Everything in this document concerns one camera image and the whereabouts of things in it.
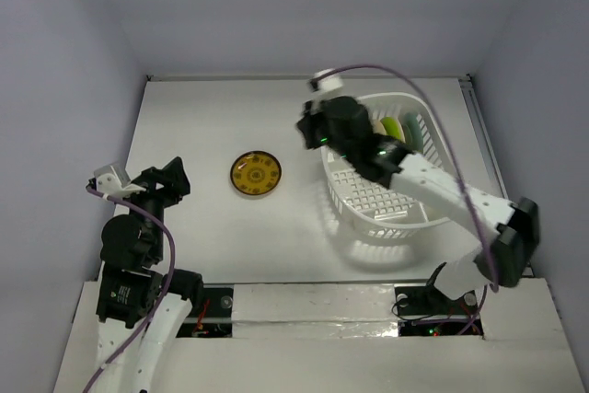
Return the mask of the lime green plate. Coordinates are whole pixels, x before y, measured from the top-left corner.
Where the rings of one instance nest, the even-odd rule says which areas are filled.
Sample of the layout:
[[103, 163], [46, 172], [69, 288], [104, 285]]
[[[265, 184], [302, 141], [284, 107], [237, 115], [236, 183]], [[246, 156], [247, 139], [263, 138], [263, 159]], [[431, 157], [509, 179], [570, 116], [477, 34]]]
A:
[[405, 135], [400, 121], [395, 117], [386, 116], [380, 123], [383, 125], [387, 135], [405, 142]]

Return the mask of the yellow patterned plate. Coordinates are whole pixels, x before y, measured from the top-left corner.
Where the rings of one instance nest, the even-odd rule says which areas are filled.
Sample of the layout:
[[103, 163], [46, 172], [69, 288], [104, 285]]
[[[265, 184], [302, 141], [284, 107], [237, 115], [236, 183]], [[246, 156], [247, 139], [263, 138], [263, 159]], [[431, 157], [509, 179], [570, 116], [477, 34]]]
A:
[[242, 197], [259, 199], [271, 194], [280, 184], [282, 165], [276, 156], [254, 150], [239, 156], [232, 164], [229, 179]]

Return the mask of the cream plate with black spot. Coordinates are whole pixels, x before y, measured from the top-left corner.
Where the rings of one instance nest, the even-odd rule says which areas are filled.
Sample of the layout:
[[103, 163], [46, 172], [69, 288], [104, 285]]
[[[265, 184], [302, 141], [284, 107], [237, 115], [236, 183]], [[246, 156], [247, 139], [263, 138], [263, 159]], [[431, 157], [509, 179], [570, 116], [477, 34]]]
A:
[[400, 127], [401, 127], [402, 132], [403, 132], [404, 143], [407, 144], [407, 145], [409, 145], [409, 146], [412, 146], [412, 135], [411, 135], [411, 132], [410, 132], [410, 128], [404, 122], [402, 122], [400, 124]]

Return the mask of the pale green plate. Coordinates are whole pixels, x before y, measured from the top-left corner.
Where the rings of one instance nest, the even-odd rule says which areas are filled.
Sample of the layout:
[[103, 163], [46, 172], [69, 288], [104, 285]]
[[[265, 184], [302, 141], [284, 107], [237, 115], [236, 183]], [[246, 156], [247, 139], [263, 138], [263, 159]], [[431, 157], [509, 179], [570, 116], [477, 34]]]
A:
[[416, 114], [412, 112], [404, 114], [401, 122], [404, 122], [410, 128], [412, 135], [411, 149], [421, 153], [423, 150], [423, 136]]

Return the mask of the white plastic dish rack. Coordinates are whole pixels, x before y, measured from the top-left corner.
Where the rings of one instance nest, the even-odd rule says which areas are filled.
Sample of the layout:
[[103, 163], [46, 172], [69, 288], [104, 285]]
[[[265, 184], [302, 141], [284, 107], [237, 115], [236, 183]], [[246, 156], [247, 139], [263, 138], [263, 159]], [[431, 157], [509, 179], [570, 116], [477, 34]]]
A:
[[[404, 114], [415, 113], [422, 130], [423, 156], [435, 167], [455, 173], [437, 121], [420, 98], [405, 92], [386, 92], [361, 96], [359, 100], [369, 109], [371, 120], [390, 116], [400, 121]], [[443, 213], [410, 196], [362, 178], [328, 147], [323, 146], [320, 153], [333, 205], [341, 219], [356, 232], [367, 237], [397, 240], [450, 221]]]

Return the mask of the beige plate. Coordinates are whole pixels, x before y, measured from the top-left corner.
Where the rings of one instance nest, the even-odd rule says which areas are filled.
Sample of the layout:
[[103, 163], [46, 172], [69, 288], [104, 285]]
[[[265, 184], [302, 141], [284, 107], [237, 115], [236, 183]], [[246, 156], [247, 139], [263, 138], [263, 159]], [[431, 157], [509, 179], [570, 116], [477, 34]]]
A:
[[387, 130], [380, 120], [372, 120], [372, 128], [374, 133], [387, 135]]

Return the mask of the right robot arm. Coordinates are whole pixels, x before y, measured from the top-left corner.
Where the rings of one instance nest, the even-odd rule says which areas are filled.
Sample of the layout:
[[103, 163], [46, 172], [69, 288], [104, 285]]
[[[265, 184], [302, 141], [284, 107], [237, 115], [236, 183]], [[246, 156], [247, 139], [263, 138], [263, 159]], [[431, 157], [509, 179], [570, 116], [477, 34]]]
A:
[[425, 203], [479, 240], [477, 249], [433, 271], [423, 290], [432, 311], [446, 311], [473, 290], [519, 284], [540, 243], [536, 202], [472, 188], [399, 139], [375, 133], [367, 107], [353, 97], [309, 100], [296, 128], [306, 148], [330, 148], [362, 178]]

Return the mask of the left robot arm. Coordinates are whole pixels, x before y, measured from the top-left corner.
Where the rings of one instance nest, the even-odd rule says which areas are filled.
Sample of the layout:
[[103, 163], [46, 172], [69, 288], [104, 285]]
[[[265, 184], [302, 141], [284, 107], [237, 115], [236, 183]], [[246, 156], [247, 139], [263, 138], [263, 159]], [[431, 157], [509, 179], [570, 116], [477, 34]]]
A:
[[132, 179], [110, 164], [88, 181], [89, 194], [126, 208], [101, 231], [95, 372], [86, 392], [151, 392], [188, 315], [203, 304], [203, 280], [176, 267], [167, 208], [191, 192], [176, 156]]

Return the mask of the foil covered front panel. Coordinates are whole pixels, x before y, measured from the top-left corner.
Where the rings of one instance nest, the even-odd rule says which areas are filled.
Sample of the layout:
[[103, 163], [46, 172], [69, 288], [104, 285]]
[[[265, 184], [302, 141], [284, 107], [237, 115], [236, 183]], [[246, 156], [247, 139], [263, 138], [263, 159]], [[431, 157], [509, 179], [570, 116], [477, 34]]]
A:
[[391, 284], [237, 285], [232, 336], [254, 340], [396, 338], [394, 294]]

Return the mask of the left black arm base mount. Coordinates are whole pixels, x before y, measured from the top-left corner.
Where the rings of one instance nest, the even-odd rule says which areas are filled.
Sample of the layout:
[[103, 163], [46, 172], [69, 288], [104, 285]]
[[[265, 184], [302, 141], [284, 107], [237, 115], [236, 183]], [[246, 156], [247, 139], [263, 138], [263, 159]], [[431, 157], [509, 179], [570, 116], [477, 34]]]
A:
[[205, 300], [202, 275], [197, 272], [175, 269], [167, 278], [170, 280], [167, 293], [179, 295], [183, 301], [190, 301], [190, 315], [199, 313]]

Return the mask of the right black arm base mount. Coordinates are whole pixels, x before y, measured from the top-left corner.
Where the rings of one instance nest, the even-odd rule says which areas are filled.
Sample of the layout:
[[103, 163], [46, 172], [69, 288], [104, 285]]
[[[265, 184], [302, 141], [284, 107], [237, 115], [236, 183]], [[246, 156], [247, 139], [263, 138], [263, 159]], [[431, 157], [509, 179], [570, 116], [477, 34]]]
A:
[[418, 321], [438, 316], [472, 315], [478, 306], [474, 291], [452, 300], [433, 286], [445, 264], [439, 265], [425, 285], [401, 285], [395, 287], [396, 300], [391, 312], [401, 320]]

